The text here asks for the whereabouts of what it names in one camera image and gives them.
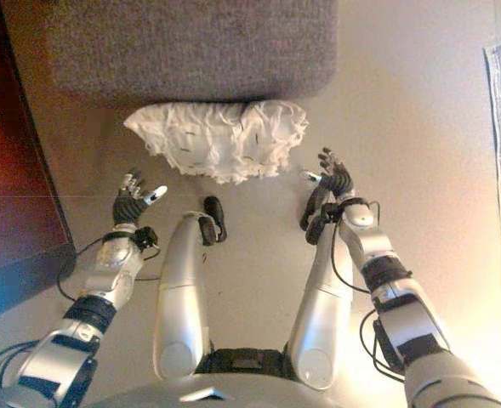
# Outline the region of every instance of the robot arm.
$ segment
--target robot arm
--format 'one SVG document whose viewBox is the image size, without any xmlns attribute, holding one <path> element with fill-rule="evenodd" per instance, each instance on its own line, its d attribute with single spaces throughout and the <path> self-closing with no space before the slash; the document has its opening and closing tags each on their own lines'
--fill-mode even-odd
<svg viewBox="0 0 501 408">
<path fill-rule="evenodd" d="M 77 407 L 97 367 L 94 358 L 116 312 L 131 298 L 142 251 L 157 243 L 150 228 L 138 229 L 140 214 L 167 187 L 139 192 L 139 174 L 125 175 L 115 200 L 113 231 L 103 237 L 93 273 L 62 321 L 27 357 L 15 384 L 0 388 L 0 407 Z"/>
<path fill-rule="evenodd" d="M 316 176 L 337 197 L 339 236 L 362 273 L 379 318 L 373 328 L 392 371 L 405 375 L 410 407 L 497 407 L 501 402 L 458 357 L 431 301 L 405 269 L 350 175 Z"/>
</svg>

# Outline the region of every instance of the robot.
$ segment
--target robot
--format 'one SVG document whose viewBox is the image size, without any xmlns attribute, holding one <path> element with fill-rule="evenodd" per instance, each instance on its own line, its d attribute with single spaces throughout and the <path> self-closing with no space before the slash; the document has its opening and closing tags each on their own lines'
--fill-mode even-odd
<svg viewBox="0 0 501 408">
<path fill-rule="evenodd" d="M 215 350 L 209 339 L 202 249 L 227 238 L 220 202 L 210 196 L 204 211 L 184 215 L 162 266 L 152 358 L 161 381 L 91 406 L 337 406 L 322 391 L 339 376 L 357 290 L 373 301 L 374 348 L 378 343 L 391 375 L 404 376 L 407 406 L 501 407 L 450 350 L 431 301 L 380 230 L 369 203 L 356 194 L 344 165 L 329 149 L 319 158 L 324 173 L 302 173 L 318 186 L 300 222 L 316 255 L 284 350 Z M 0 388 L 0 408 L 81 404 L 106 329 L 131 298 L 142 252 L 157 244 L 153 229 L 139 228 L 139 217 L 166 191 L 161 186 L 141 192 L 138 172 L 124 176 L 113 206 L 114 228 L 103 237 L 85 287 L 23 362 L 14 383 Z M 367 289 L 352 285 L 352 263 Z"/>
</svg>

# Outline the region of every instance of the floor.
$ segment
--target floor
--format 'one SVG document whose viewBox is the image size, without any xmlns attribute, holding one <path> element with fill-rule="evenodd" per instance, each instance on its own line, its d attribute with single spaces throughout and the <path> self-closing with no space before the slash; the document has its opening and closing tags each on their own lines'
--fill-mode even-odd
<svg viewBox="0 0 501 408">
<path fill-rule="evenodd" d="M 229 240 L 208 251 L 210 331 L 217 347 L 281 348 L 313 259 L 298 218 L 324 145 L 350 169 L 361 195 L 379 200 L 383 230 L 435 302 L 455 351 L 501 397 L 501 246 L 490 101 L 482 48 L 501 42 L 501 0 L 340 1 L 339 73 L 297 101 L 310 125 L 291 168 L 237 187 L 180 176 L 122 126 L 112 110 L 59 94 L 41 27 L 49 2 L 3 1 L 16 59 L 78 248 L 104 234 L 123 172 L 137 164 L 168 194 L 143 217 L 163 246 L 183 211 L 223 202 Z M 66 282 L 76 293 L 93 252 Z M 146 264 L 157 275 L 162 258 Z M 355 274 L 355 282 L 361 278 Z M 156 284 L 139 283 L 99 351 L 87 402 L 152 383 Z M 0 348 L 40 337 L 68 308 L 55 289 L 0 316 Z M 402 385 L 374 371 L 357 339 L 371 308 L 356 294 L 346 370 L 328 395 L 341 406 L 404 406 Z M 371 332 L 367 333 L 371 341 Z"/>
</svg>

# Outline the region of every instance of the wooden furniture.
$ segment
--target wooden furniture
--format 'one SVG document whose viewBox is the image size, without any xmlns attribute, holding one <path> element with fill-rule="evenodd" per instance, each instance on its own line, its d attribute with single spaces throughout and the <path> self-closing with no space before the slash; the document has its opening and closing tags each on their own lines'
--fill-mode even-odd
<svg viewBox="0 0 501 408">
<path fill-rule="evenodd" d="M 73 259 L 0 8 L 0 313 L 54 284 Z"/>
</svg>

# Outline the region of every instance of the gray fabric box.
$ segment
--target gray fabric box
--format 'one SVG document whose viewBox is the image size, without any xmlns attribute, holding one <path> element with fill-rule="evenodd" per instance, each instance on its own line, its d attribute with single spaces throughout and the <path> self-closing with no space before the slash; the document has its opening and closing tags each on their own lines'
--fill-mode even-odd
<svg viewBox="0 0 501 408">
<path fill-rule="evenodd" d="M 61 0 L 54 80 L 113 104 L 316 94 L 335 72 L 336 0 Z"/>
</svg>

